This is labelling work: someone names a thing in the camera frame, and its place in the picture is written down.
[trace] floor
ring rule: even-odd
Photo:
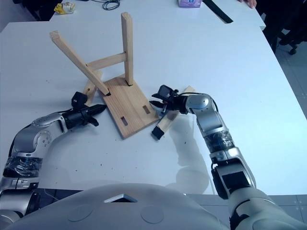
[[[14,4],[12,0],[0,0],[0,32],[8,23],[34,21],[34,17],[21,4]]]
[[[290,46],[278,46],[275,55],[307,118],[307,42],[300,44],[294,55],[290,50]]]

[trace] small box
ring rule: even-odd
[[[201,0],[178,0],[179,7],[193,7],[201,6]]]

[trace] person's hand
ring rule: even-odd
[[[244,0],[244,1],[247,1],[249,7],[252,8],[252,9],[253,9],[254,7],[256,7],[256,5],[257,5],[256,0]]]

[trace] black chair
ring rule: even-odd
[[[37,21],[49,21],[54,14],[54,8],[62,0],[13,0],[15,4],[22,4]]]
[[[258,13],[260,15],[266,14],[264,19],[266,28],[263,30],[263,33],[273,52],[276,51],[278,37],[282,39],[290,38],[291,34],[282,34],[282,30],[294,24],[293,21],[300,14],[302,5],[303,0],[257,0],[256,9]],[[293,50],[291,53],[294,54],[296,52],[297,46],[292,41],[284,41],[282,44],[292,45]]]

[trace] wooden stick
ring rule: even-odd
[[[121,54],[115,54],[113,56],[109,56],[103,59],[99,59],[96,61],[92,61],[90,63],[87,63],[86,65],[91,69],[91,70],[97,70],[97,69],[102,69],[108,66],[112,66],[115,64],[118,64],[120,62],[123,62],[126,60],[126,54],[121,53]]]
[[[58,31],[50,33],[50,38],[57,47],[86,75],[86,77],[104,94],[110,94],[109,89],[96,75],[87,67],[85,62],[66,43]]]
[[[195,92],[191,86],[188,86],[184,92]],[[172,126],[173,121],[178,116],[179,111],[168,111],[167,114],[159,121],[152,131],[152,134],[160,140],[160,138],[166,133],[166,131]]]
[[[96,70],[95,75],[100,79],[102,76],[102,71]],[[91,106],[96,90],[97,87],[90,80],[88,80],[83,90],[83,93],[87,95],[87,102],[85,105]]]
[[[125,79],[128,85],[133,85],[132,18],[127,12],[121,14],[121,30],[124,52],[126,53]]]

